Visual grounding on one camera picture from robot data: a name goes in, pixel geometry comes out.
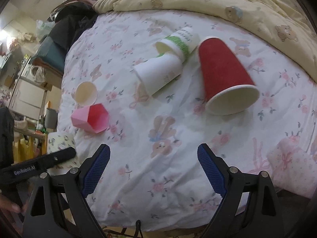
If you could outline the yellow cartoon paper cup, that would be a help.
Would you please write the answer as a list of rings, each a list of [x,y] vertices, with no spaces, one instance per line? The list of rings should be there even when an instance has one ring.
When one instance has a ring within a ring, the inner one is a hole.
[[[75,148],[75,140],[73,135],[66,132],[51,132],[48,134],[47,153],[54,153],[68,147]],[[48,170],[50,175],[61,175],[67,173],[71,168],[79,167],[78,157],[75,156],[71,160],[60,163]]]

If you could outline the pink red faceted cup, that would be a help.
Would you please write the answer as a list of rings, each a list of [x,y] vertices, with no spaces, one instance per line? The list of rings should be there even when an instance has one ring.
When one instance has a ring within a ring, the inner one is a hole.
[[[71,115],[74,127],[94,134],[109,127],[109,113],[103,104],[94,104],[75,110]]]

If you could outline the small pink patterned cup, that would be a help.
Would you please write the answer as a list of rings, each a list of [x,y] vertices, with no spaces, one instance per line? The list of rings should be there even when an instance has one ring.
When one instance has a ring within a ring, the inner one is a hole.
[[[74,100],[80,106],[91,106],[93,105],[98,96],[96,86],[92,82],[82,82],[76,89],[74,94]]]

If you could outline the red ripple paper cup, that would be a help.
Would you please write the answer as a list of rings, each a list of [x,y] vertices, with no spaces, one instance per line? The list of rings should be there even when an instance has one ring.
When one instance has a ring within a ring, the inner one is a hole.
[[[257,102],[258,87],[225,42],[213,36],[204,38],[198,56],[208,112],[231,115]]]

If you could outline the plain white paper cup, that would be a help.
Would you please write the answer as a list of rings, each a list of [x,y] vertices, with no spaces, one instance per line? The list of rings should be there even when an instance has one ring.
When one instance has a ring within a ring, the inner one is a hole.
[[[172,53],[162,53],[134,67],[146,93],[152,96],[182,73],[182,61]]]

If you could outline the green white paper cup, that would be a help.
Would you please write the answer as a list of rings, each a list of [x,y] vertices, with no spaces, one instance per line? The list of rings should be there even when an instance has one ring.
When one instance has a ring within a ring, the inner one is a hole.
[[[155,43],[157,51],[173,53],[182,62],[186,61],[200,42],[199,35],[191,27],[184,27]]]

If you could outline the yellow wooden rack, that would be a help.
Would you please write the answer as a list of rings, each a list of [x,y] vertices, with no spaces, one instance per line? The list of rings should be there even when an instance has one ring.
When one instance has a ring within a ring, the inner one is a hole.
[[[14,164],[47,153],[47,134],[32,130],[15,130],[13,141]]]

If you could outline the grey waste bin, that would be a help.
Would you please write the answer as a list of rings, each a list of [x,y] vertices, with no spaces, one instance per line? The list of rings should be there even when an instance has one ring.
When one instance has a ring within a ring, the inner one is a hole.
[[[56,129],[58,120],[58,112],[52,108],[46,110],[45,126],[49,129]]]

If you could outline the pink bow pillow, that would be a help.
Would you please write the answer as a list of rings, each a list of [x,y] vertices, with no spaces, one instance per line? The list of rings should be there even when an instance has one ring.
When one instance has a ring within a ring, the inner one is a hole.
[[[312,198],[316,190],[316,160],[289,138],[284,138],[267,154],[274,186]]]

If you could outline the white washing machine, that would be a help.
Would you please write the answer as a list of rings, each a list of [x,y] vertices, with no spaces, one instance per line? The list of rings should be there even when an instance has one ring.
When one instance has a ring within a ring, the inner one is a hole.
[[[46,82],[46,71],[43,67],[34,66],[28,63],[21,73],[21,78],[36,84],[42,84]]]

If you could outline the white floral bed sheet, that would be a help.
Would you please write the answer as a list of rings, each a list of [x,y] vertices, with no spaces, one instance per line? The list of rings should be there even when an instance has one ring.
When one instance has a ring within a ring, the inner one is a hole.
[[[237,53],[260,90],[255,105],[224,117],[207,113],[197,53],[182,75],[155,96],[146,94],[133,68],[157,55],[157,41],[186,26],[202,38],[221,38]],[[97,88],[94,104],[110,116],[109,127],[97,134],[71,121],[84,107],[74,94],[86,81]],[[100,225],[131,227],[141,220],[147,231],[194,228],[207,224],[221,201],[197,147],[207,143],[228,165],[251,174],[271,174],[267,154],[284,138],[316,160],[316,84],[290,58],[219,18],[172,10],[109,12],[68,52],[57,129],[73,135],[79,165],[102,143],[111,148],[87,198]]]

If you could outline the black clothes pile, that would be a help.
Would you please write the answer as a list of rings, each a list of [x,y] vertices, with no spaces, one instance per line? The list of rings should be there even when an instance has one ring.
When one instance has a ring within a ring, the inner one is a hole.
[[[93,27],[98,13],[92,8],[97,0],[65,0],[52,10],[49,20],[55,22],[49,33],[64,51],[70,50],[82,33]]]

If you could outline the cream bear print duvet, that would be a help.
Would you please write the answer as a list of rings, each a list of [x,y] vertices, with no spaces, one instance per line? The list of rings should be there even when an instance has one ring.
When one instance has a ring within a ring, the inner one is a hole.
[[[108,11],[185,10],[228,20],[257,35],[316,79],[316,32],[297,0],[97,0]]]

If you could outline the teal bed frame corner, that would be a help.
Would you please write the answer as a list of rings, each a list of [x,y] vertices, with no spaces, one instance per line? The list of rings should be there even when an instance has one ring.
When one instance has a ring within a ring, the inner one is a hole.
[[[49,36],[44,36],[36,53],[31,57],[34,66],[49,67],[53,71],[64,73],[67,52]]]

